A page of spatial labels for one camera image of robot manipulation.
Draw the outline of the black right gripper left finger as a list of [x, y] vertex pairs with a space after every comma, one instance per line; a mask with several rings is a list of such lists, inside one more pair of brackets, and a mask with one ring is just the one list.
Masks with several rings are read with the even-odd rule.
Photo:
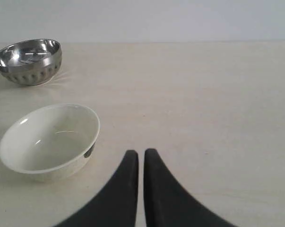
[[138, 154], [127, 150], [106, 185], [58, 227], [134, 227], [138, 203]]

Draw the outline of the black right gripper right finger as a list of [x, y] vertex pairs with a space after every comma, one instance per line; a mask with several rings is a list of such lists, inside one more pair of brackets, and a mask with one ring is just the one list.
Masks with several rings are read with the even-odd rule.
[[155, 148], [144, 156], [144, 208], [148, 227], [233, 227], [191, 196]]

